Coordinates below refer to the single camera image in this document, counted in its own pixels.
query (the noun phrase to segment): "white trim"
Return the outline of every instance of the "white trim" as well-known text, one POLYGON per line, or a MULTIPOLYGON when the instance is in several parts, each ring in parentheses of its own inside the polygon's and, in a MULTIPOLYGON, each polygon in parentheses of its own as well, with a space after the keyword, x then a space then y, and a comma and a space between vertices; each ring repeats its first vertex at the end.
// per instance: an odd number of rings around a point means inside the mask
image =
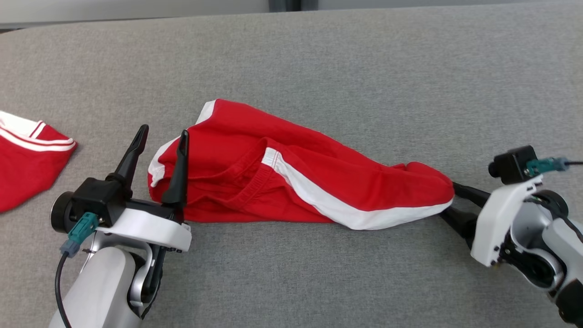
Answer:
MULTIPOLYGON (((44 128, 45 125, 41 125, 37 131, 42 131, 42 129, 44 128)), ((3 128, 0 127, 0 130, 5 130, 8 132, 12 132, 14 133, 12 130, 10 130, 9 128, 3 128)), ((27 137, 24 135, 18 135, 18 137, 20 139, 24 139, 24 142, 31 142, 33 144, 41 144, 41 145, 70 145, 73 142, 72 138, 69 139, 61 139, 61 140, 41 140, 41 139, 34 139, 32 137, 27 137)))
POLYGON ((13 143, 17 146, 29 149, 31 151, 36 151, 36 152, 45 152, 45 151, 64 152, 64 151, 68 151, 68 150, 72 149, 75 146, 75 142, 73 142, 72 144, 68 144, 68 145, 55 145, 56 142, 54 142, 53 144, 50 144, 50 145, 32 144, 30 142, 26 142, 24 140, 16 138, 14 135, 12 135, 11 133, 9 133, 8 131, 5 131, 3 129, 0 129, 0 137, 4 137, 6 140, 10 141, 11 143, 13 143))
POLYGON ((30 136, 30 138, 32 139, 36 139, 38 137, 38 135, 43 132, 44 127, 47 126, 45 122, 41 121, 38 124, 38 127, 36 128, 36 130, 34 131, 34 133, 30 136))
POLYGON ((6 128, 10 132, 28 137, 41 122, 27 120, 26 118, 0 110, 0 127, 6 128))
POLYGON ((168 150, 170 145, 178 138, 179 137, 176 137, 162 145, 162 147, 160 147, 158 151, 154 154, 154 158, 150 162, 150 165, 147 167, 147 172, 152 176, 152 183, 150 184, 152 188, 156 187, 158 182, 164 178, 164 173, 166 171, 164 168, 164 164, 158 162, 160 156, 162 156, 162 154, 164 154, 166 150, 168 150))
MULTIPOLYGON (((208 120, 213 115, 213 112, 215 111, 215 101, 216 99, 205 103, 194 125, 200 124, 208 120)), ((172 145, 172 143, 176 141, 176 139, 178 138, 179 137, 176 137, 162 145, 162 147, 160 147, 156 154, 154 155, 154 158, 152 158, 152 161, 150 162, 150 165, 147 168, 147 172, 152 176, 152 183, 150 184, 150 187, 152 188, 156 187, 158 185, 158 182, 164 178, 166 169, 164 168, 164 164, 160 163, 158 160, 160 159, 160 156, 162 156, 162 154, 164 154, 168 150, 170 145, 172 145)))
POLYGON ((362 211, 330 195, 301 172, 283 160, 280 152, 266 148, 261 163, 270 166, 281 175, 296 194, 312 205, 322 215, 354 230, 377 230, 415 221, 435 215, 451 205, 453 199, 445 204, 424 207, 393 207, 387 210, 362 211))
POLYGON ((200 124, 208 120, 213 115, 213 112, 215 111, 215 101, 216 99, 211 102, 205 103, 204 107, 201 110, 201 114, 198 116, 198 119, 196 120, 196 123, 194 125, 200 124))

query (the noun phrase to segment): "red fabric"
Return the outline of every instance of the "red fabric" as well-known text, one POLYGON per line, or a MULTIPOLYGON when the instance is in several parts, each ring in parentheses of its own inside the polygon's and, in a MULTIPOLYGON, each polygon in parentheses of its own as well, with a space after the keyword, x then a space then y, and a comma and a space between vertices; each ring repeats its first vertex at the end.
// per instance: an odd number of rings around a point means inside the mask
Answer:
MULTIPOLYGON (((212 116, 190 134, 185 218, 199 222, 332 222, 261 163, 266 148, 342 202, 362 211, 426 207, 451 201, 451 181, 422 163, 379 164, 324 134, 249 105, 217 99, 212 116)), ((164 176, 150 195, 160 201, 174 169, 177 141, 157 159, 164 176)))
POLYGON ((77 147, 75 141, 51 126, 39 122, 39 128, 41 133, 31 138, 32 134, 22 135, 10 126, 0 126, 0 212, 49 189, 77 147))

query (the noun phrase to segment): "teal connector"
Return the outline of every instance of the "teal connector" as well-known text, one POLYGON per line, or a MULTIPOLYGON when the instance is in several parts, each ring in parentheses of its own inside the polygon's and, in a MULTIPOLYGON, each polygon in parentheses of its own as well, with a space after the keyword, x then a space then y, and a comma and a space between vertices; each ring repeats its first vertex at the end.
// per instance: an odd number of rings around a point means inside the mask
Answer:
POLYGON ((99 226, 97 214, 86 212, 73 229, 69 231, 69 240, 81 244, 97 229, 97 226, 99 226))
POLYGON ((549 157, 543 159, 535 159, 526 163, 526 172, 529 176, 536 176, 546 172, 552 171, 566 171, 568 166, 568 159, 565 157, 549 157))
POLYGON ((97 214, 86 212, 80 220, 77 221, 71 231, 69 231, 69 240, 60 248, 61 254, 68 253, 68 257, 73 257, 79 251, 81 244, 89 237, 99 226, 97 214))

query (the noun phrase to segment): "red garment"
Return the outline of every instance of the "red garment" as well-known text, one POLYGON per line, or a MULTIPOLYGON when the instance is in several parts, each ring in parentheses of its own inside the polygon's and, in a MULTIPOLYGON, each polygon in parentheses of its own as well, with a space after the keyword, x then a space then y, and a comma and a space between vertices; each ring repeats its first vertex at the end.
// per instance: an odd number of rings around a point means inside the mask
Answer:
MULTIPOLYGON (((387 167, 251 106, 205 104, 190 134, 185 218, 199 222, 331 222, 382 229, 437 214, 451 181, 427 165, 387 167)), ((177 139, 148 169, 155 201, 168 188, 177 139)))
POLYGON ((76 147, 43 121, 0 111, 0 212, 49 189, 76 147))

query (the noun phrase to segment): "gray table surface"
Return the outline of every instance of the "gray table surface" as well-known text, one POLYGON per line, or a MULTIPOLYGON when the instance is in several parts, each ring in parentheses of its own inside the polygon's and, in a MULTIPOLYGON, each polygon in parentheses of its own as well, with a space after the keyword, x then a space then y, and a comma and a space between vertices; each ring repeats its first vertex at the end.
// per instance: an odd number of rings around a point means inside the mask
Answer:
MULTIPOLYGON (((0 36, 2 110, 79 141, 53 188, 0 214, 0 326, 47 326, 56 197, 104 177, 144 123, 134 181, 218 97, 319 130, 387 165, 493 190, 492 157, 583 158, 583 4, 562 2, 101 22, 0 36)), ((551 174, 581 221, 583 172, 551 174)), ((457 202, 462 208, 471 208, 457 202)), ((192 224, 144 327, 567 327, 509 267, 481 266, 437 217, 382 231, 192 224)), ((83 262, 65 265, 63 288, 83 262)))

